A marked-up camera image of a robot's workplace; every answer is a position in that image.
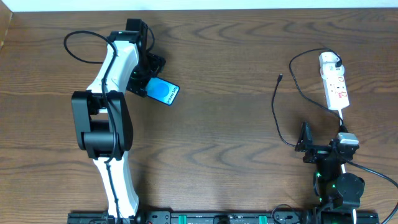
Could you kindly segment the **white USB charger plug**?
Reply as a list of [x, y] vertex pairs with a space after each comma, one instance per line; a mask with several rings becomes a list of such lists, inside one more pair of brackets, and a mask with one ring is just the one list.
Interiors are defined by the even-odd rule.
[[342, 59], [338, 54], [333, 52], [323, 52], [319, 56], [320, 69], [325, 71], [343, 71], [345, 68], [342, 64]]

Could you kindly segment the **blue Samsung Galaxy smartphone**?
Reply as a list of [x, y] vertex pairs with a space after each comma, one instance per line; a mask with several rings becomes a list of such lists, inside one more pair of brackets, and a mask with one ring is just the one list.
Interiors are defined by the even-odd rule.
[[146, 86], [147, 96], [165, 105], [171, 106], [180, 87], [161, 78], [151, 78]]

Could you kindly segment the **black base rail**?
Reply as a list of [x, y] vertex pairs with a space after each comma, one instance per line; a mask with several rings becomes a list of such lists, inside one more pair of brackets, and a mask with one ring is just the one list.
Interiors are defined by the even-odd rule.
[[[276, 211], [274, 213], [177, 213], [169, 211], [139, 212], [136, 217], [116, 218], [104, 213], [69, 213], [67, 224], [78, 223], [144, 223], [144, 224], [272, 224], [272, 223], [353, 223], [350, 214], [324, 213], [316, 222], [307, 212]], [[356, 214], [356, 223], [379, 223], [376, 213]]]

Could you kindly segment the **white power strip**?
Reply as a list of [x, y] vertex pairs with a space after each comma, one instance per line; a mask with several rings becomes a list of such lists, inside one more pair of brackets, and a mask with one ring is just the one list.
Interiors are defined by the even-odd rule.
[[334, 63], [325, 63], [320, 68], [329, 110], [342, 110], [349, 106], [344, 74], [345, 68], [343, 65], [335, 67]]

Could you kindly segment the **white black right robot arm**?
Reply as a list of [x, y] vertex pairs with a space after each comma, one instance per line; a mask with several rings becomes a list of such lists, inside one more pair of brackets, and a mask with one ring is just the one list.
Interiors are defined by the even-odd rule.
[[315, 164], [315, 191], [321, 198], [321, 206], [328, 210], [352, 212], [360, 206], [364, 192], [364, 180], [357, 175], [343, 172], [342, 165], [351, 161], [359, 140], [353, 133], [340, 132], [327, 146], [313, 143], [309, 124], [304, 121], [295, 146], [303, 152], [303, 162]]

